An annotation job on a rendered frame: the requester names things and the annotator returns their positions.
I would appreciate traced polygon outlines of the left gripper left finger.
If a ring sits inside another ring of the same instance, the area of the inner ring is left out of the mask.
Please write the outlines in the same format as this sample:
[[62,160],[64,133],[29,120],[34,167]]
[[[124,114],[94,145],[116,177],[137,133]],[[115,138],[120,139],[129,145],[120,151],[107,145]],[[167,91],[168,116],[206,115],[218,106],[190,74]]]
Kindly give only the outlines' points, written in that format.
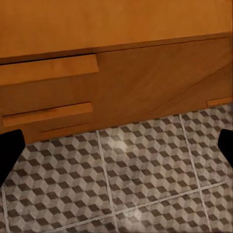
[[25,148],[21,129],[0,134],[0,187]]

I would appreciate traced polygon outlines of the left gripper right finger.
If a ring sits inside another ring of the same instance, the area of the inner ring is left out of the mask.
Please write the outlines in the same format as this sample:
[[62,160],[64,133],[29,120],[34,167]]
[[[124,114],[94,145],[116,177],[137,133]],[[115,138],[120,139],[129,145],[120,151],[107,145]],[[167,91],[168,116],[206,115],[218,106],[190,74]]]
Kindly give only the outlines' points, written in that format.
[[230,165],[233,167],[233,131],[222,129],[217,145]]

